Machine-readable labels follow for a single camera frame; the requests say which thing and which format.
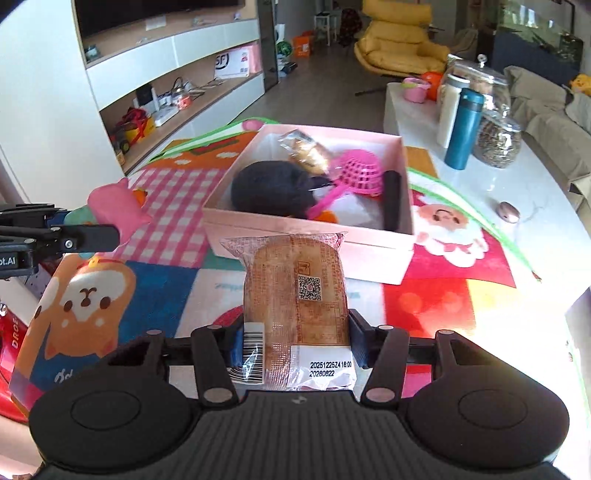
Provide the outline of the pink toy strainer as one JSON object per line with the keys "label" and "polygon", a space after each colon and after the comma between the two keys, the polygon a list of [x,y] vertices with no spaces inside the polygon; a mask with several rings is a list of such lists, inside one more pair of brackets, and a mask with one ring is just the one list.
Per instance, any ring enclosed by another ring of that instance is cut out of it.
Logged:
{"label": "pink toy strainer", "polygon": [[383,169],[381,161],[373,152],[363,149],[346,150],[335,159],[338,176],[334,186],[313,207],[307,218],[314,220],[346,193],[379,196],[383,192]]}

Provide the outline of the teal and pink plush toy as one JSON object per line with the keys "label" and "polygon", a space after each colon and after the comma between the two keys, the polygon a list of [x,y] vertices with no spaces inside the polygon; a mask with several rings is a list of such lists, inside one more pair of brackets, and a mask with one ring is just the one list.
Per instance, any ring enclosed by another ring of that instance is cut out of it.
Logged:
{"label": "teal and pink plush toy", "polygon": [[95,188],[86,204],[69,211],[64,225],[113,225],[119,232],[119,244],[127,243],[140,228],[151,223],[144,209],[147,191],[131,189],[127,178]]}

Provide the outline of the white wall shelf unit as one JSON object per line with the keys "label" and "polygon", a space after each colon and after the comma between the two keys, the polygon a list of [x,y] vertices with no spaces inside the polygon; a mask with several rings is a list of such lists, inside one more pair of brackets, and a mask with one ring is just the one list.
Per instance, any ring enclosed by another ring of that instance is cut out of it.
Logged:
{"label": "white wall shelf unit", "polygon": [[122,166],[130,173],[174,139],[196,137],[235,120],[264,93],[263,68],[217,84],[217,56],[233,48],[260,49],[256,2],[169,14],[105,31],[85,40],[98,59],[86,63],[90,88],[107,129],[123,116],[137,89],[162,94],[177,79],[204,91],[190,105],[132,146]]}

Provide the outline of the yellow plush toy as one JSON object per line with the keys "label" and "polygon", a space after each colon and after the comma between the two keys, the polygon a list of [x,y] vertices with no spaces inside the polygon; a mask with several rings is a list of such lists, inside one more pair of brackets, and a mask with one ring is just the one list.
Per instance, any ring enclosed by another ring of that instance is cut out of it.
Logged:
{"label": "yellow plush toy", "polygon": [[570,88],[575,93],[591,96],[591,76],[580,73],[570,81]]}

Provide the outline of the pink cardboard box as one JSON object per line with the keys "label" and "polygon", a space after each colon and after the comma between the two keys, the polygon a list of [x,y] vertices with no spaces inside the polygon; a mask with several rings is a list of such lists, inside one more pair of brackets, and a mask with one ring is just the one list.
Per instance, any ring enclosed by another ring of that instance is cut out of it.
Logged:
{"label": "pink cardboard box", "polygon": [[[325,149],[318,181],[287,145],[301,133]],[[399,285],[414,255],[412,196],[401,137],[322,126],[266,124],[247,144],[202,207],[218,256],[221,240],[287,234],[341,233],[348,278]]]}

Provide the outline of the white SF parcel box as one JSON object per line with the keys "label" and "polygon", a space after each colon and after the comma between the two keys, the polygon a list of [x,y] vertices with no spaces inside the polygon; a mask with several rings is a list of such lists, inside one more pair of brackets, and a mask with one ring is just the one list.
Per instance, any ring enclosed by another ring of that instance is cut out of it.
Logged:
{"label": "white SF parcel box", "polygon": [[219,53],[215,57],[214,78],[246,78],[257,72],[256,50],[253,46],[243,46]]}

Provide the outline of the packaged bread with white label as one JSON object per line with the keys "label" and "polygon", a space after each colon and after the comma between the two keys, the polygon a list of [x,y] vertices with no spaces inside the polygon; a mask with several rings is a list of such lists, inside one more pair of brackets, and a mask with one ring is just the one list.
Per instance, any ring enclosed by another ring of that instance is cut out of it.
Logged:
{"label": "packaged bread with white label", "polygon": [[341,233],[226,238],[245,266],[242,384],[266,390],[351,390],[349,308]]}

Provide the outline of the packaged toast with barcode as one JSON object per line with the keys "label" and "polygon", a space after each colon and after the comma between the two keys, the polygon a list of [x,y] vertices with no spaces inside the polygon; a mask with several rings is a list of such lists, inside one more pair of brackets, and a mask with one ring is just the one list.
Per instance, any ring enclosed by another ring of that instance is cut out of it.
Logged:
{"label": "packaged toast with barcode", "polygon": [[303,131],[295,129],[279,139],[280,146],[290,159],[300,164],[312,175],[329,175],[332,169],[332,152]]}

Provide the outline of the glass fish tank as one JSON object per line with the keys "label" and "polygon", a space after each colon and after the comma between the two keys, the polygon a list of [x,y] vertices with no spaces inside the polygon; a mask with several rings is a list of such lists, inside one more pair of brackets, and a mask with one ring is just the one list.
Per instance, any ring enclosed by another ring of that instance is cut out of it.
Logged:
{"label": "glass fish tank", "polygon": [[521,67],[556,84],[569,83],[583,72],[581,12],[573,1],[499,1],[489,66],[498,72]]}

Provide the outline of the black cylinder handle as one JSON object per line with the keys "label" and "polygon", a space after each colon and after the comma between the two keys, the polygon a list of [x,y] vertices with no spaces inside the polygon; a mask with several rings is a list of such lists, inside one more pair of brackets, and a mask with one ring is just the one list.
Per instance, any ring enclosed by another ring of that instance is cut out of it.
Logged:
{"label": "black cylinder handle", "polygon": [[398,232],[400,226],[400,203],[402,197],[401,175],[395,170],[383,174],[384,229]]}

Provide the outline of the black television screen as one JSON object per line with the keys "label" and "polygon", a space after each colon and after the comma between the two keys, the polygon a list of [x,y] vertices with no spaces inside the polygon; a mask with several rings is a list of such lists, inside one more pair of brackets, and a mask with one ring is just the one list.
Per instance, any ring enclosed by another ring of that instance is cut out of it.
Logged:
{"label": "black television screen", "polygon": [[242,7],[239,0],[75,0],[82,37],[152,17],[199,9]]}

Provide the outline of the white router box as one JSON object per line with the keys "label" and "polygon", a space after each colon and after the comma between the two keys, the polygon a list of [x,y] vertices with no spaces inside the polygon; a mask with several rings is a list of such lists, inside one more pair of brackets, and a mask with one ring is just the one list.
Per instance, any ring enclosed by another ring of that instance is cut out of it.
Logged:
{"label": "white router box", "polygon": [[154,126],[156,128],[161,127],[179,113],[179,109],[175,105],[169,105],[161,107],[159,110],[152,114]]}

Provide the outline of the red and yellow toy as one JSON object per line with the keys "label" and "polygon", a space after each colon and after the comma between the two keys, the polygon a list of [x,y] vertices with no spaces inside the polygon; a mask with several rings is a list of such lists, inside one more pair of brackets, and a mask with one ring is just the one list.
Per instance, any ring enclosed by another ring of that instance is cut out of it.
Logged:
{"label": "red and yellow toy", "polygon": [[110,137],[114,146],[127,154],[132,146],[147,138],[154,129],[151,115],[141,108],[129,108],[116,123]]}

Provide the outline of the white thermos bottle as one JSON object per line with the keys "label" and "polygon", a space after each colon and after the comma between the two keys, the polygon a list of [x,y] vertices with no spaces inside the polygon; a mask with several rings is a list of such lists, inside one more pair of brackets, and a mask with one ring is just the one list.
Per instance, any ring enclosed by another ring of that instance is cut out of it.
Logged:
{"label": "white thermos bottle", "polygon": [[455,74],[449,74],[440,85],[437,143],[445,149],[448,148],[451,140],[462,90],[469,86],[468,79]]}

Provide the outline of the colourful cartoon play mat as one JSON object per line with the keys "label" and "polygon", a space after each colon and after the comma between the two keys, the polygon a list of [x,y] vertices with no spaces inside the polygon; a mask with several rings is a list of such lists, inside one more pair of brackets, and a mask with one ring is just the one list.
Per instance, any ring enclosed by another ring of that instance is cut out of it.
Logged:
{"label": "colourful cartoon play mat", "polygon": [[376,197],[346,195],[332,221],[280,148],[287,126],[216,132],[221,155],[167,154],[94,190],[97,215],[124,231],[115,251],[65,255],[24,337],[9,384],[22,411],[148,333],[186,337],[245,321],[233,381],[266,390],[342,390],[358,382],[346,322],[413,337],[451,329],[494,353],[528,329],[540,284],[511,242],[440,180],[410,169],[398,136],[311,126],[340,156],[393,173]]}

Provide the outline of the pink plastic cup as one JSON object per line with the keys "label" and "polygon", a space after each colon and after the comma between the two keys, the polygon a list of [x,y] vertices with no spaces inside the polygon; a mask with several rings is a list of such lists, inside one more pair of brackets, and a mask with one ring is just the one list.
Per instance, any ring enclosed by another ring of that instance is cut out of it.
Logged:
{"label": "pink plastic cup", "polygon": [[403,97],[408,102],[423,104],[428,97],[431,83],[420,78],[408,77],[403,80],[402,89]]}

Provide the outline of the small metallic round object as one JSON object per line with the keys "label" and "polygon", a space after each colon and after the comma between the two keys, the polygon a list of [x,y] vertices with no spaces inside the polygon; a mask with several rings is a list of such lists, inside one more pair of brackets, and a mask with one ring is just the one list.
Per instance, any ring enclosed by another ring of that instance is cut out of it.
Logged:
{"label": "small metallic round object", "polygon": [[517,224],[520,221],[521,214],[519,210],[509,202],[500,202],[496,211],[497,215],[507,223]]}

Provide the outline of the orange round toy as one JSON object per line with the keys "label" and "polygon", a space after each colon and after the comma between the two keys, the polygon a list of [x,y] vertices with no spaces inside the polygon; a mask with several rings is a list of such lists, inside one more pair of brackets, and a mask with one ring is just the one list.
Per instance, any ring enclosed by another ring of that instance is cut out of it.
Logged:
{"label": "orange round toy", "polygon": [[429,84],[427,90],[427,98],[432,101],[438,99],[438,91],[443,78],[443,74],[439,72],[426,72],[421,75],[421,79]]}

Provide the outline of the small glass jar of seeds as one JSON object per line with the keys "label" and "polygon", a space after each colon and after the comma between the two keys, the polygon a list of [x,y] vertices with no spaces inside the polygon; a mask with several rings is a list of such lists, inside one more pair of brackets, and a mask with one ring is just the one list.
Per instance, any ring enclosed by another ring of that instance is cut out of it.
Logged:
{"label": "small glass jar of seeds", "polygon": [[509,167],[520,153],[522,128],[508,115],[487,110],[483,113],[473,155],[481,162],[498,169]]}

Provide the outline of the yellow lounge chair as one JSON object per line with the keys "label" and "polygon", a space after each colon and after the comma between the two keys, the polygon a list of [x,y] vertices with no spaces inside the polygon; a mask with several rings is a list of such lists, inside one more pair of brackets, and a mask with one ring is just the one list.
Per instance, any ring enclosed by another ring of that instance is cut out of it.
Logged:
{"label": "yellow lounge chair", "polygon": [[394,77],[444,73],[450,49],[429,38],[430,4],[367,0],[363,14],[370,24],[353,53],[367,71]]}

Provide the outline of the large glass jar of nuts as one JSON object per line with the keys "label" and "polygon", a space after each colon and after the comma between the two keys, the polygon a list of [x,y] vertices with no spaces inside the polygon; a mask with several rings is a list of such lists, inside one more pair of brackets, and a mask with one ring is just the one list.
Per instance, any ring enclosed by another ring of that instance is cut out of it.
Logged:
{"label": "large glass jar of nuts", "polygon": [[508,116],[511,109],[509,82],[506,77],[486,65],[488,58],[478,54],[475,61],[449,54],[446,71],[438,88],[438,111],[445,97],[445,85],[452,76],[468,81],[468,87],[485,97],[484,108]]}

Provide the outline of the beige sofa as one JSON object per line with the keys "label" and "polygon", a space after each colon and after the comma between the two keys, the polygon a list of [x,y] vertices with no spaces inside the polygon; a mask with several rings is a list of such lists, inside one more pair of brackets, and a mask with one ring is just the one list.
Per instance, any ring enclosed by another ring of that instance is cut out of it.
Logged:
{"label": "beige sofa", "polygon": [[504,69],[512,117],[583,220],[590,217],[590,98],[525,68]]}

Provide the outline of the teal thermos bottle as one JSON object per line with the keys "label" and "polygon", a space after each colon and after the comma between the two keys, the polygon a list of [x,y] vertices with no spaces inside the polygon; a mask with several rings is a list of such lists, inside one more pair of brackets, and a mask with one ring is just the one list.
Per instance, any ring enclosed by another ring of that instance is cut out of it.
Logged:
{"label": "teal thermos bottle", "polygon": [[485,97],[470,88],[460,93],[459,105],[444,162],[455,170],[465,170],[476,141]]}

